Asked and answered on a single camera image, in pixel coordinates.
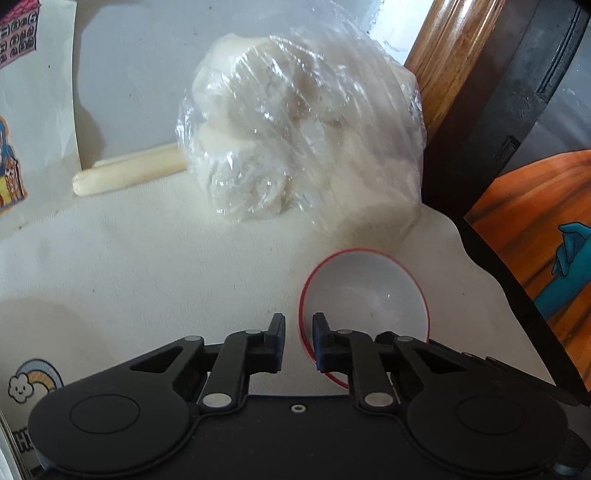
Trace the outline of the colourful houses drawing paper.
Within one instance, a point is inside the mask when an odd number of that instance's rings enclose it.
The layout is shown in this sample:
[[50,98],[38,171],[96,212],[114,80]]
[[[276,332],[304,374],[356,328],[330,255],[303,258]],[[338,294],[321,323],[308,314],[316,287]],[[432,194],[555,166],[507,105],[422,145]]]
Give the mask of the colourful houses drawing paper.
[[73,1],[20,1],[1,20],[1,236],[73,196]]

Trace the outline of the brown wooden frame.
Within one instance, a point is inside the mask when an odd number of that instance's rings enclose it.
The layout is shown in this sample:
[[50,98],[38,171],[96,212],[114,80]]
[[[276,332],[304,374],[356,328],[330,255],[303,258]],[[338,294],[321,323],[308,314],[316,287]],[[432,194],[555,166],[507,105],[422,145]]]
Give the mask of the brown wooden frame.
[[417,78],[433,139],[504,8],[503,0],[435,0],[405,62]]

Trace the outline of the cream rolled stick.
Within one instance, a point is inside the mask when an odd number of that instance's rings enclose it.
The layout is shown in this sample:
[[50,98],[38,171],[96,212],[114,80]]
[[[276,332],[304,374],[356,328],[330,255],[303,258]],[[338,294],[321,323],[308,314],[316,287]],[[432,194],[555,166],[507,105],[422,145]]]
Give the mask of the cream rolled stick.
[[72,179],[78,197],[109,193],[164,178],[186,169],[186,160],[176,144],[99,160]]

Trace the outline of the clear bag of white buns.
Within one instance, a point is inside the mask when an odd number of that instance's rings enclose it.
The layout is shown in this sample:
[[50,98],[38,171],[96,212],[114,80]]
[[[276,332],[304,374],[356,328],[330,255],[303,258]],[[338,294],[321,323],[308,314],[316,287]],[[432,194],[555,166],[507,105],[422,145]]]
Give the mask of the clear bag of white buns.
[[219,38],[194,71],[176,135],[209,205],[231,220],[296,208],[346,245],[383,249],[418,220],[417,79],[352,26]]

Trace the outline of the orange dress lady painting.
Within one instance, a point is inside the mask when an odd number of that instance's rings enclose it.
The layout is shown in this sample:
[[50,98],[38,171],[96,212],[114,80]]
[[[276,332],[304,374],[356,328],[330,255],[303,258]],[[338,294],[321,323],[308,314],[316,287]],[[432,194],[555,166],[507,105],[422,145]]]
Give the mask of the orange dress lady painting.
[[498,177],[469,223],[534,300],[590,378],[590,153],[557,154]]

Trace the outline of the white red-rimmed bowl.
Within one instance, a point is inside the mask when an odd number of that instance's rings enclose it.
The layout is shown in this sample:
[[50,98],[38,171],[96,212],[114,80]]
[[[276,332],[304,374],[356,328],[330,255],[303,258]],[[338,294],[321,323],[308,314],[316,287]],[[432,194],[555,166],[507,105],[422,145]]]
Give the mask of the white red-rimmed bowl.
[[370,337],[392,331],[427,341],[430,315],[412,274],[392,257],[370,249],[342,250],[322,260],[304,282],[298,301],[298,330],[315,359],[312,317],[321,312],[334,330]]

